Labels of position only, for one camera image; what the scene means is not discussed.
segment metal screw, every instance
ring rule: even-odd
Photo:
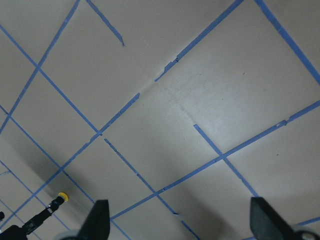
[[[301,237],[303,240],[316,240],[316,237],[309,232],[302,233]]]

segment yellow cap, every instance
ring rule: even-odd
[[[65,202],[68,202],[68,200],[69,200],[68,195],[65,194],[64,192],[59,192],[58,196],[62,197]]]

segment yellow tip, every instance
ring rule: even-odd
[[[68,200],[69,200],[68,195],[65,194],[64,192],[59,192],[58,196],[62,197],[65,202],[68,202]]]

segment floor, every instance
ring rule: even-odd
[[[1,0],[0,229],[243,240],[250,198],[320,233],[320,1]]]

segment gray floor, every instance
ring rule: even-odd
[[[108,199],[111,240],[320,233],[320,1],[0,0],[0,229]]]

